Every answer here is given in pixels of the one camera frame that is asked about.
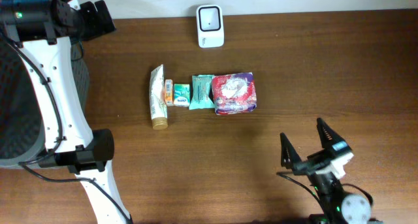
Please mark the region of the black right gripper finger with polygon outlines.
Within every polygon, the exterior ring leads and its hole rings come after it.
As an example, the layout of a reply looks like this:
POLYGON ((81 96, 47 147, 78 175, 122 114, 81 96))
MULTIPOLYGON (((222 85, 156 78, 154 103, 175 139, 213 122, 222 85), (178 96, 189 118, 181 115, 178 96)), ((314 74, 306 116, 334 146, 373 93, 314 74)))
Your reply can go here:
POLYGON ((280 134, 281 166, 285 168, 301 168, 301 158, 290 143, 285 133, 280 134))
POLYGON ((323 149, 342 150, 346 147, 346 141, 333 131, 322 118, 317 118, 317 131, 323 149))

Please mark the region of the red purple tissue pack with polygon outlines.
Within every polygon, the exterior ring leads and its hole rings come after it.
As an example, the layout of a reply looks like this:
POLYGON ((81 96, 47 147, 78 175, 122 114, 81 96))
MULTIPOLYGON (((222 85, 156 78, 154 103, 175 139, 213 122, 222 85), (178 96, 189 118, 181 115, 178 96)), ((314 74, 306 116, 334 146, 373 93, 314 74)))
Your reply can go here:
POLYGON ((217 115, 252 112, 257 107, 255 80, 252 72, 214 76, 212 93, 217 115))

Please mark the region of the green wet wipes pack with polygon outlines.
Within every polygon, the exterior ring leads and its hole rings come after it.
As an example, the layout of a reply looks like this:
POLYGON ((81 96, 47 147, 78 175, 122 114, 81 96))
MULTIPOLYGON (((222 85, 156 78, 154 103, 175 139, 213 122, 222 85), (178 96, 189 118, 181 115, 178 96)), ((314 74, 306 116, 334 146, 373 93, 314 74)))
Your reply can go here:
POLYGON ((211 74, 192 76, 193 96, 190 110, 214 108, 214 102, 210 98, 213 77, 211 74))

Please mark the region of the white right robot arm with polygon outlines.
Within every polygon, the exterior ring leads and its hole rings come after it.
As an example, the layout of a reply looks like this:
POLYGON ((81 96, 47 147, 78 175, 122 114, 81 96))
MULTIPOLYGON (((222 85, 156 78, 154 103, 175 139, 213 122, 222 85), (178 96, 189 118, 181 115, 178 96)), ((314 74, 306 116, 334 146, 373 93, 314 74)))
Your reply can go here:
POLYGON ((349 144, 322 118, 317 118, 316 127, 322 150, 307 156, 305 161, 300 158, 286 134, 280 134, 280 162, 287 171, 278 172, 277 175, 309 192, 323 211, 303 218, 302 222, 381 223, 372 217, 374 200, 371 194, 356 185, 340 182, 346 175, 344 166, 354 156, 349 144))

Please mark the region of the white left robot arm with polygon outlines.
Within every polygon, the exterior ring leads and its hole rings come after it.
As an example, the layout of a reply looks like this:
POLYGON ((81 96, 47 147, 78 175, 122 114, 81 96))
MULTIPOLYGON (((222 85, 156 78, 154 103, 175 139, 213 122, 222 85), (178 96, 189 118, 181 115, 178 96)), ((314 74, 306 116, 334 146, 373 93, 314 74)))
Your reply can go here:
POLYGON ((116 29, 106 3, 1 0, 1 38, 29 74, 44 126, 43 149, 18 162, 27 172, 67 167, 82 184, 98 223, 131 223, 114 174, 114 138, 92 130, 74 80, 71 48, 116 29))

